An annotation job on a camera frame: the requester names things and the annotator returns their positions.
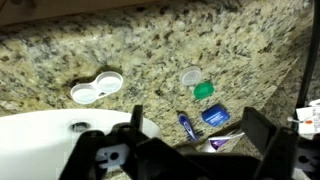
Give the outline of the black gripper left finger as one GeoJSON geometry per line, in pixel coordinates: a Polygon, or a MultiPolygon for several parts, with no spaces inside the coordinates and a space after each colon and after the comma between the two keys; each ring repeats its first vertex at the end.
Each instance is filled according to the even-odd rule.
{"type": "Polygon", "coordinates": [[[158,167],[137,155],[138,146],[149,140],[142,127],[143,106],[135,105],[130,121],[114,125],[109,134],[82,133],[59,180],[103,180],[114,166],[133,180],[160,180],[158,167]]]}

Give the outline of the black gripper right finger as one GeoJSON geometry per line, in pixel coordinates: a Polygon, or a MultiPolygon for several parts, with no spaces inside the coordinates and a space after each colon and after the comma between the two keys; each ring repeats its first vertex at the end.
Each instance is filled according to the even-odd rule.
{"type": "Polygon", "coordinates": [[[254,180],[291,180],[298,135],[286,127],[276,127],[258,110],[245,107],[241,129],[263,154],[254,180]]]}

